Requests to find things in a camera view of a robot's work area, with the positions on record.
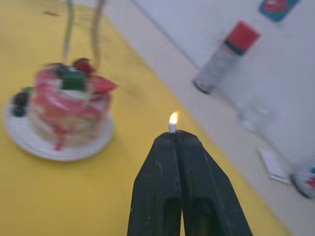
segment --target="candle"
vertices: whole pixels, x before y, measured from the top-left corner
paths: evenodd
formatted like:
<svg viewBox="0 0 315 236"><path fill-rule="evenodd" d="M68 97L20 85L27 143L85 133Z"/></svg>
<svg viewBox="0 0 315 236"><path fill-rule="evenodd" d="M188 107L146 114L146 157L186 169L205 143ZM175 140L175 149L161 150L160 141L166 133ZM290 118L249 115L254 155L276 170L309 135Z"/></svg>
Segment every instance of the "candle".
<svg viewBox="0 0 315 236"><path fill-rule="evenodd" d="M178 112L173 112L169 118L168 130L170 133L176 132L177 118L178 118Z"/></svg>

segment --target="cake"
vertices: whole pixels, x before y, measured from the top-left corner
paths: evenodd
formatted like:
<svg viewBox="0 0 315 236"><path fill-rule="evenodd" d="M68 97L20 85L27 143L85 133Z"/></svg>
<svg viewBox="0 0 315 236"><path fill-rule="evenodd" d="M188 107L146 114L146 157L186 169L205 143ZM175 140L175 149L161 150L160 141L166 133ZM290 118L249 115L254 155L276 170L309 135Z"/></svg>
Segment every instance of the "cake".
<svg viewBox="0 0 315 236"><path fill-rule="evenodd" d="M116 87L95 75L86 59L74 65L42 68L30 93L27 118L55 150L86 145L98 138L108 118L110 91Z"/></svg>

